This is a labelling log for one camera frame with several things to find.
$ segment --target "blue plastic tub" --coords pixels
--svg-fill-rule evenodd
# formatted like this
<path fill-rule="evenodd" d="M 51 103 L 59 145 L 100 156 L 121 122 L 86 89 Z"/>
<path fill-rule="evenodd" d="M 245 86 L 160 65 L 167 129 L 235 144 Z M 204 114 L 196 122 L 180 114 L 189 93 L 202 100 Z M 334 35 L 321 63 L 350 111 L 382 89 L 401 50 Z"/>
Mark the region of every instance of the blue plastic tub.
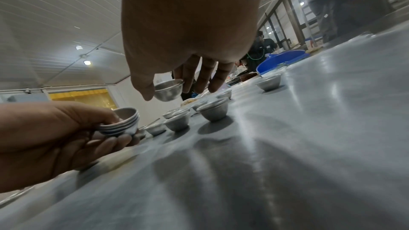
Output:
<path fill-rule="evenodd" d="M 271 70 L 274 70 L 280 64 L 290 65 L 300 61 L 302 59 L 308 58 L 310 55 L 305 53 L 303 50 L 292 50 L 288 52 L 283 52 L 276 56 L 270 56 L 263 63 L 257 67 L 257 72 L 260 75 L 264 75 Z"/>

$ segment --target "hand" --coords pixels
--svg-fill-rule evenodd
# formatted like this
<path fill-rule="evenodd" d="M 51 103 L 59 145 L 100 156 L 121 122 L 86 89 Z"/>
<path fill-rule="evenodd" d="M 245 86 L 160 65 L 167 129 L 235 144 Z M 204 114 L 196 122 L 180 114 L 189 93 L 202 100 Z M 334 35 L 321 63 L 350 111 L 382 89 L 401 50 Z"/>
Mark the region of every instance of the hand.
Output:
<path fill-rule="evenodd" d="M 155 74 L 175 70 L 193 81 L 199 57 L 204 57 L 195 92 L 210 81 L 215 92 L 233 62 L 249 50 L 256 35 L 260 0 L 122 0 L 122 35 L 133 86 L 150 100 Z"/>
<path fill-rule="evenodd" d="M 48 181 L 139 143 L 130 135 L 97 136 L 97 125 L 119 118 L 110 109 L 77 102 L 1 104 L 0 114 L 0 193 Z"/>

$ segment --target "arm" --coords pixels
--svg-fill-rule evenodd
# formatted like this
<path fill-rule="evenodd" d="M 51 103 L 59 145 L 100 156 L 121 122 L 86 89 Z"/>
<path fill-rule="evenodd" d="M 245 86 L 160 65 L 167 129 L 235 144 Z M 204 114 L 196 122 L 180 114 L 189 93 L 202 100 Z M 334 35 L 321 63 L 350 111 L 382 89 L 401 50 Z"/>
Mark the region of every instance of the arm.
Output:
<path fill-rule="evenodd" d="M 238 57 L 250 48 L 260 0 L 122 0 L 122 33 L 134 87 L 153 96 L 155 73 L 175 70 L 190 89 L 204 57 L 196 92 L 215 92 Z"/>

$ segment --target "ceiling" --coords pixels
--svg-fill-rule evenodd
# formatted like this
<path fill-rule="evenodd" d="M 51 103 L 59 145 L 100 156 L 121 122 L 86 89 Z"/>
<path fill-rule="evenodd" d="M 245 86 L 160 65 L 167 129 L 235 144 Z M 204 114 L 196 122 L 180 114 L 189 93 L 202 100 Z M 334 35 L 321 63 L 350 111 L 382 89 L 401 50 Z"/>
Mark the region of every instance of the ceiling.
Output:
<path fill-rule="evenodd" d="M 126 78 L 120 14 L 121 0 L 0 0 L 0 90 Z"/>

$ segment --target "forearm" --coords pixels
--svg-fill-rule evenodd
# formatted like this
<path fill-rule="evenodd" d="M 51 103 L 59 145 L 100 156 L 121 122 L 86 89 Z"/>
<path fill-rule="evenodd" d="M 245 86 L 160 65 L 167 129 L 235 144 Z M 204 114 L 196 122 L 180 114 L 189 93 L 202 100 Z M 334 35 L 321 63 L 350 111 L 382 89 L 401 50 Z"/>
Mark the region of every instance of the forearm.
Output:
<path fill-rule="evenodd" d="M 172 52 L 173 48 L 181 47 L 203 56 L 212 56 L 216 50 L 226 49 L 227 53 L 224 55 L 229 59 L 237 52 L 242 52 L 236 47 L 229 48 L 233 41 L 245 46 L 251 44 L 256 31 L 259 2 L 260 0 L 123 0 L 124 37 L 133 31 L 143 33 L 145 38 L 166 38 L 169 44 L 161 44 L 161 49 L 158 50 L 163 55 Z"/>

